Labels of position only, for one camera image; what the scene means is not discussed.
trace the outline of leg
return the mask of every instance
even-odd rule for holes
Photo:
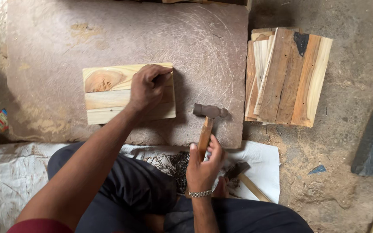
[[[213,198],[220,232],[298,232],[313,233],[306,221],[293,210],[274,203]],[[165,216],[165,232],[194,232],[190,199],[182,197]]]
[[[49,179],[82,144],[74,143],[54,153],[47,167]],[[169,212],[176,203],[175,187],[170,176],[150,164],[119,155],[76,232],[150,232],[138,215]]]

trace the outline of blue paint chip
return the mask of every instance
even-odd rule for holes
[[[313,173],[318,173],[318,172],[326,172],[326,168],[324,168],[323,165],[319,165],[315,167],[311,172],[309,172],[308,175],[311,175]]]

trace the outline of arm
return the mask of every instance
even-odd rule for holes
[[[93,134],[57,174],[28,202],[17,223],[54,219],[75,230],[106,179],[124,141],[143,114],[162,99],[171,68],[147,65],[133,76],[126,108]]]
[[[211,135],[210,138],[211,142],[207,150],[211,152],[211,156],[208,161],[200,162],[195,144],[191,144],[189,148],[190,156],[186,169],[186,179],[190,192],[210,190],[227,157],[215,136]],[[192,197],[192,208],[194,209],[195,232],[219,232],[210,196]]]

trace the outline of hammer head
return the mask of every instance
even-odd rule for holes
[[[224,177],[228,177],[229,180],[238,176],[238,174],[245,172],[250,168],[250,164],[247,162],[239,162],[228,172],[225,173]]]
[[[226,117],[228,116],[227,109],[220,109],[216,106],[194,104],[194,111],[192,112],[197,116],[206,116],[210,118]]]

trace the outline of metal wristwatch band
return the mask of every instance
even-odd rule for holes
[[[207,190],[207,191],[204,191],[204,192],[190,192],[188,191],[189,195],[191,197],[206,197],[206,196],[209,196],[211,195],[212,193],[212,190]]]

